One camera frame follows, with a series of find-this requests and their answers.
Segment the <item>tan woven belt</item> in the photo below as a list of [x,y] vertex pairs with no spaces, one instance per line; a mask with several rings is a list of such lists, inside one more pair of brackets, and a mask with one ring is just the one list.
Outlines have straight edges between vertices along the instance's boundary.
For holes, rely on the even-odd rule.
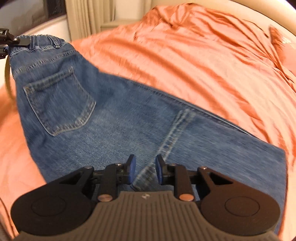
[[10,65],[10,56],[7,56],[5,68],[4,68],[4,80],[5,80],[5,87],[8,93],[9,98],[12,100],[12,102],[16,101],[15,96],[13,95],[12,89],[11,89],[11,65]]

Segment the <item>beige nightstand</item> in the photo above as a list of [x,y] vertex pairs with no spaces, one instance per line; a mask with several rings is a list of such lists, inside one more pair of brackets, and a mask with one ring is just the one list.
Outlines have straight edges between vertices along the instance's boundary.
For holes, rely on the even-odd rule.
[[133,23],[136,23],[136,22],[138,22],[138,20],[128,20],[128,19],[114,20],[114,21],[111,21],[111,22],[101,24],[100,31],[103,32],[103,31],[107,31],[107,30],[117,28],[120,25],[129,25],[129,24],[133,24]]

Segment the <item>blue denim jeans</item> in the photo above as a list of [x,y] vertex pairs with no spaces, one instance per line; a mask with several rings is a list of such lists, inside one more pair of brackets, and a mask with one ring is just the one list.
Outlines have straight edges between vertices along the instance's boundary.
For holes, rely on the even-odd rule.
[[[98,70],[49,35],[8,47],[18,112],[46,184],[18,198],[20,232],[68,237],[89,223],[96,237],[184,240],[210,226],[234,238],[278,232],[287,175],[285,153],[207,110]],[[155,158],[175,163],[160,185]],[[131,185],[118,163],[135,155]]]

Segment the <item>orange duvet cover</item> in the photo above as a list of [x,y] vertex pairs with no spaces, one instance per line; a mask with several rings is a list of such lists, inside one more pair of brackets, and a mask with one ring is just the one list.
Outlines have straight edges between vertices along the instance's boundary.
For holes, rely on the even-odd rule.
[[[251,21],[198,4],[156,6],[141,21],[73,41],[98,70],[207,110],[285,153],[280,230],[295,237],[295,68]],[[25,139],[17,101],[1,90],[1,223],[9,237],[13,202],[46,183]]]

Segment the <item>beige upholstered headboard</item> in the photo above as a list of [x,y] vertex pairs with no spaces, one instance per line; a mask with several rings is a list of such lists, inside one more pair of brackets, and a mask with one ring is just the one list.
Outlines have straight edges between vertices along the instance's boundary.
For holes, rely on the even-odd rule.
[[229,13],[238,18],[251,21],[267,31],[270,25],[278,28],[286,35],[295,35],[295,9],[284,1],[145,1],[144,12],[155,6],[169,6],[184,3],[195,3],[205,8]]

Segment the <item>dark window frame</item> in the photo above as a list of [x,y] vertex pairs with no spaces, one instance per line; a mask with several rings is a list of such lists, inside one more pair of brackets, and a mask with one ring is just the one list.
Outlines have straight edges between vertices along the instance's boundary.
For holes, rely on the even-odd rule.
[[66,4],[62,0],[1,0],[1,28],[15,36],[63,15]]

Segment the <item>beige curtain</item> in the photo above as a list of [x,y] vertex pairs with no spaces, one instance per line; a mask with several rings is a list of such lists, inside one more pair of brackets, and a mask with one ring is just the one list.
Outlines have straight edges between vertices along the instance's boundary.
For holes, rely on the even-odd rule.
[[115,19],[114,0],[65,0],[65,6],[71,40],[99,33]]

